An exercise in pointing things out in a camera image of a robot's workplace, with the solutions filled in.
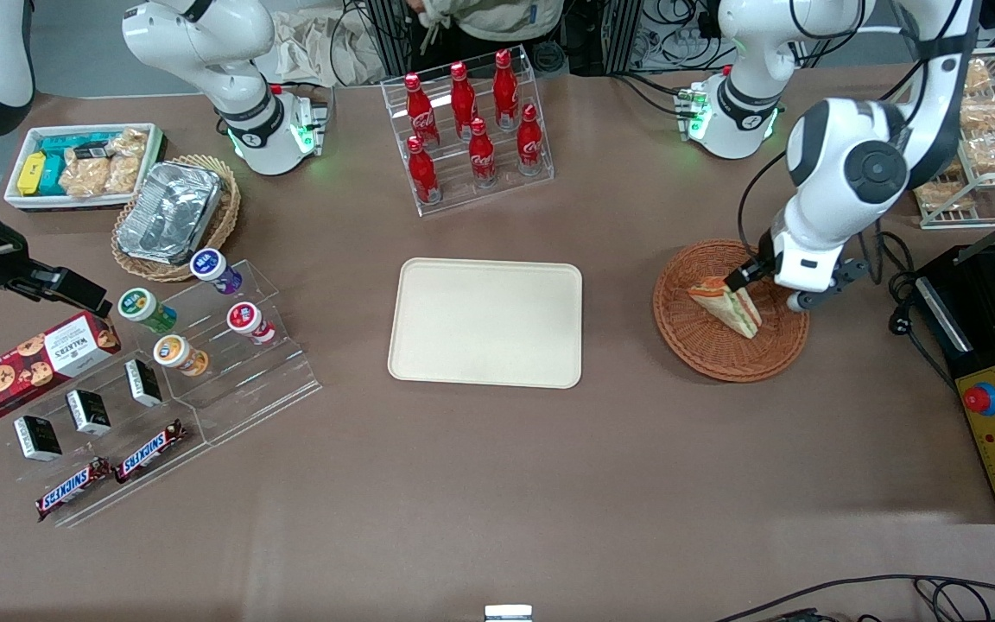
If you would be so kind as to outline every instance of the yellow box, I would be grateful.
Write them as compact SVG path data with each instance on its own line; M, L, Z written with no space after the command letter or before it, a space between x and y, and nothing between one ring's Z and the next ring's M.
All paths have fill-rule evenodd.
M17 192L21 194L36 194L41 185L41 173L44 172L44 152L36 152L25 158L21 174L17 176Z

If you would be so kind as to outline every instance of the sandwich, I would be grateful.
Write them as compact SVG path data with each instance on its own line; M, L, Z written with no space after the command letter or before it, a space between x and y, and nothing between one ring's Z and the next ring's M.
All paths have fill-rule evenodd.
M724 279L710 276L688 289L688 294L716 319L747 339L753 339L758 334L758 327L763 325L762 316L758 315L746 288L733 292L724 284Z

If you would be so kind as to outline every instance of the brown table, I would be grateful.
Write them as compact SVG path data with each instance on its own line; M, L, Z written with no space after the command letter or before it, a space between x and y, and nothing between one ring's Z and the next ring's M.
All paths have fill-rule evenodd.
M466 621L498 602L532 603L545 622L715 619L838 576L995 581L994 505L959 406L885 330L884 288L857 284L814 312L797 363L746 386L688 369L651 316L672 253L735 235L739 192L791 118L821 96L877 95L903 70L798 72L775 138L742 162L681 144L616 82L554 79L542 99L555 181L425 220L377 88L340 93L325 156L279 178L238 162L200 96L41 99L28 126L155 122L169 154L237 170L226 255L283 290L325 389L76 529L36 524L0 465L0 621ZM759 184L753 235L789 190L781 167ZM973 239L919 232L911 210L889 228L921 263ZM114 216L0 205L36 257L116 294L142 281L111 258ZM398 271L418 256L581 268L580 384L391 378ZM67 312L0 292L0 352ZM801 605L922 611L904 583Z

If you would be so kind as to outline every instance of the foil container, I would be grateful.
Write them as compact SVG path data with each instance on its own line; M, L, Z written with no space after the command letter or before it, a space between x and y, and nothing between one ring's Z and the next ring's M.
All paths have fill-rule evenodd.
M158 162L117 229L118 248L137 259L190 263L224 189L225 181L212 170Z

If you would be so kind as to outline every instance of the red emergency stop button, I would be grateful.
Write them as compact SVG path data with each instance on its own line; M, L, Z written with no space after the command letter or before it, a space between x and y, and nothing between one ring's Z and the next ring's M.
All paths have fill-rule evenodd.
M978 382L962 394L962 402L968 409L986 417L995 415L995 387L987 382Z

